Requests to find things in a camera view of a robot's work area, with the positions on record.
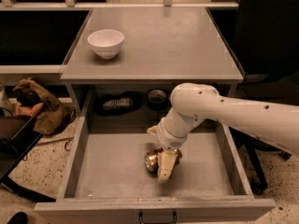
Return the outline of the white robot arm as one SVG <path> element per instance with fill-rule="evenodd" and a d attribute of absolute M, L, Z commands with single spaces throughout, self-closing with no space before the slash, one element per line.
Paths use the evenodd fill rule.
<path fill-rule="evenodd" d="M 158 180 L 166 182 L 175 166 L 175 151 L 204 120 L 212 119 L 253 138 L 299 155 L 299 107 L 221 96 L 209 85 L 183 83 L 170 95 L 171 108 L 148 129 L 162 150 Z"/>

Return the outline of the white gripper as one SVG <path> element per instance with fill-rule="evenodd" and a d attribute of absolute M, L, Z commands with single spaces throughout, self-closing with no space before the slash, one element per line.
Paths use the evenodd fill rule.
<path fill-rule="evenodd" d="M 177 159 L 175 149 L 180 148 L 188 136 L 188 128 L 182 119 L 164 117 L 158 125 L 151 126 L 147 133 L 155 135 L 159 147 L 164 149 L 158 153 L 158 181 L 164 183 L 169 180 Z"/>

